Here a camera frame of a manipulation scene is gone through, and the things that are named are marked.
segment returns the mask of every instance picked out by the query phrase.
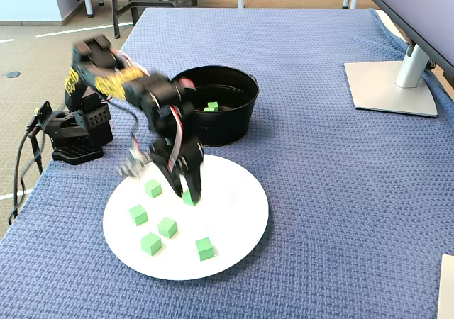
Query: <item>robotic arm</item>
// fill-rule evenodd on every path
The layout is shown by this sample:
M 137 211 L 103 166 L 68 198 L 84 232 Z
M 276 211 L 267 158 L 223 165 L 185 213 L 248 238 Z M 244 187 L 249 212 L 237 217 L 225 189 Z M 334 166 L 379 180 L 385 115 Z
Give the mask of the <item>robotic arm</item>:
M 143 154 L 132 135 L 133 147 L 121 174 L 138 177 L 141 169 L 153 161 L 178 196 L 182 195 L 180 175 L 186 179 L 194 203 L 200 199 L 200 164 L 202 146 L 194 131 L 193 105 L 187 94 L 194 85 L 188 79 L 171 82 L 158 73 L 148 74 L 126 55 L 111 49 L 104 36 L 77 43 L 65 87 L 65 102 L 70 111 L 81 108 L 87 89 L 101 98 L 125 99 L 139 108 L 148 119 L 148 127 L 159 135 L 150 146 L 150 155 Z M 165 108 L 170 113 L 161 116 Z

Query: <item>green cube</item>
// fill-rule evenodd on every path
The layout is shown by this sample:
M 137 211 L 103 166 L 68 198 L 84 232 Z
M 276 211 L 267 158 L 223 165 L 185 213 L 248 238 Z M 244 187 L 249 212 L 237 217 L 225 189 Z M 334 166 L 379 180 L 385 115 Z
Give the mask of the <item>green cube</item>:
M 162 188 L 158 181 L 152 179 L 151 181 L 145 183 L 145 192 L 149 197 L 155 198 L 162 194 Z
M 129 210 L 129 215 L 131 216 L 131 220 L 135 223 L 135 225 L 141 225 L 148 221 L 147 212 L 145 209 L 139 204 L 134 208 Z
M 189 189 L 187 189 L 182 194 L 182 198 L 183 198 L 183 202 L 185 202 L 186 204 L 189 204 L 190 206 L 195 206 L 200 201 L 200 198 L 199 198 L 199 201 L 197 201 L 196 203 L 192 202 L 191 192 L 189 191 Z
M 152 256 L 156 254 L 157 251 L 159 251 L 162 247 L 160 237 L 153 233 L 146 235 L 140 241 L 140 244 L 142 245 L 142 250 Z
M 159 225 L 157 225 L 157 230 L 159 234 L 165 236 L 168 239 L 171 239 L 172 236 L 177 232 L 177 222 L 171 218 L 163 218 Z
M 209 108 L 213 108 L 215 111 L 219 111 L 219 105 L 217 101 L 212 101 L 208 103 Z
M 204 261 L 214 256 L 213 246 L 211 245 L 209 237 L 196 241 L 196 246 L 200 261 Z

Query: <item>blue tablecloth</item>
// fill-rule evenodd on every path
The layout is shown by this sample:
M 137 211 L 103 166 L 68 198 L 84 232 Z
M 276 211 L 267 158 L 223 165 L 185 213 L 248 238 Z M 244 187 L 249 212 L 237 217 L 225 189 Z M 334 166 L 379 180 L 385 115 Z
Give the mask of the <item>blue tablecloth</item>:
M 123 49 L 170 77 L 200 65 L 257 77 L 249 133 L 206 151 L 263 185 L 265 234 L 243 261 L 195 281 L 120 262 L 101 220 L 133 121 L 111 107 L 105 157 L 52 162 L 0 242 L 0 317 L 436 316 L 441 255 L 454 253 L 454 109 L 429 73 L 438 118 L 355 110 L 344 62 L 405 51 L 374 11 L 148 9 Z M 140 120 L 145 149 L 153 136 Z

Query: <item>black bucket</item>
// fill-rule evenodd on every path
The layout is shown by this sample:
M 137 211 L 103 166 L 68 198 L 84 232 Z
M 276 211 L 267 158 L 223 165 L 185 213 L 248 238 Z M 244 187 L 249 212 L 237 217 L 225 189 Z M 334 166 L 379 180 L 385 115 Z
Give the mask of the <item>black bucket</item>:
M 196 109 L 196 133 L 203 145 L 227 145 L 247 133 L 259 94 L 253 76 L 230 67 L 203 66 L 188 69 L 173 80 L 181 78 L 192 80 L 196 87 L 189 100 Z M 204 111 L 214 101 L 219 111 Z

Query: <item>white plate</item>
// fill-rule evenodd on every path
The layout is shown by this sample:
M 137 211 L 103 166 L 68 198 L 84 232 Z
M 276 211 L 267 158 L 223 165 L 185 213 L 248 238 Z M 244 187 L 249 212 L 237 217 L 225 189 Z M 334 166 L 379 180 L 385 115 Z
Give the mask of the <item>white plate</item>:
M 157 179 L 162 194 L 150 198 L 145 182 Z M 104 210 L 104 237 L 112 252 L 137 272 L 166 280 L 204 278 L 232 267 L 258 244 L 268 222 L 268 201 L 259 181 L 228 159 L 205 155 L 201 166 L 201 200 L 189 206 L 175 195 L 161 171 L 145 167 L 140 181 L 122 181 Z M 135 226 L 129 209 L 141 204 L 148 222 Z M 177 221 L 172 239 L 159 235 L 164 217 Z M 149 232 L 159 235 L 161 250 L 153 256 L 142 251 L 140 239 Z M 200 261 L 196 240 L 209 237 L 215 256 Z

